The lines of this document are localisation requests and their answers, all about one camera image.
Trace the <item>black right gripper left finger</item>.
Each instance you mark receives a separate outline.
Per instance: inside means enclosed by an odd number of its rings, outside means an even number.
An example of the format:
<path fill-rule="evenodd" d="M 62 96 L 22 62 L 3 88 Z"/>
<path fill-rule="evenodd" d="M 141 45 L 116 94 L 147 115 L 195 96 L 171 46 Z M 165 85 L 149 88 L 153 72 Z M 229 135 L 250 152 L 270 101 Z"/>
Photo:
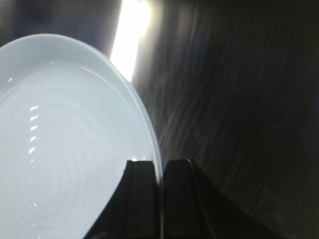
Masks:
<path fill-rule="evenodd" d="M 86 239 L 158 239 L 158 185 L 151 161 L 127 161 L 122 178 Z"/>

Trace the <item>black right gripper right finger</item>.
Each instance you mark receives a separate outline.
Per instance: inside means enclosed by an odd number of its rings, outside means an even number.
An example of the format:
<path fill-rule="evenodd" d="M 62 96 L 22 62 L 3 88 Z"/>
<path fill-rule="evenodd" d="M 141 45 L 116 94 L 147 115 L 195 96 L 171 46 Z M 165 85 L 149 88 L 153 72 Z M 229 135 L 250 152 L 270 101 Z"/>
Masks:
<path fill-rule="evenodd" d="M 170 160 L 164 175 L 164 238 L 279 239 L 240 211 L 190 160 Z"/>

